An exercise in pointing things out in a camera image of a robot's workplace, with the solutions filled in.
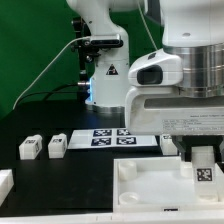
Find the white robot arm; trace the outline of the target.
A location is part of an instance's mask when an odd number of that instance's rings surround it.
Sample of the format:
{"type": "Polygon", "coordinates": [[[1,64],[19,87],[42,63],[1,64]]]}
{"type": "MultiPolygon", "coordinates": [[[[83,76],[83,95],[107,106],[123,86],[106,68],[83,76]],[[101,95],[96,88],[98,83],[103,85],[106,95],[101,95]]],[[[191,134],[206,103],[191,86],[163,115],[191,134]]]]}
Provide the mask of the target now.
{"type": "Polygon", "coordinates": [[[224,142],[224,0],[66,0],[87,24],[96,51],[85,103],[122,111],[132,134],[168,134],[184,160],[224,142]],[[113,11],[144,6],[163,28],[162,46],[128,61],[128,35],[113,11]]]}

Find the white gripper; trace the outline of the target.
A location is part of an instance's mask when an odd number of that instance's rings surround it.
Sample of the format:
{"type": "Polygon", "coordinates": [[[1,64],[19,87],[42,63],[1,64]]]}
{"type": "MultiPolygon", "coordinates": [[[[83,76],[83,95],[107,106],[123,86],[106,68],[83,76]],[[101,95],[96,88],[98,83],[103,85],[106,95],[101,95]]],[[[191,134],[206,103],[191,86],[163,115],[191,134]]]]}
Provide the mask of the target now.
{"type": "Polygon", "coordinates": [[[173,136],[187,161],[183,135],[219,135],[218,162],[224,159],[224,97],[187,98],[172,87],[132,87],[125,101],[125,126],[134,135],[173,136]]]}

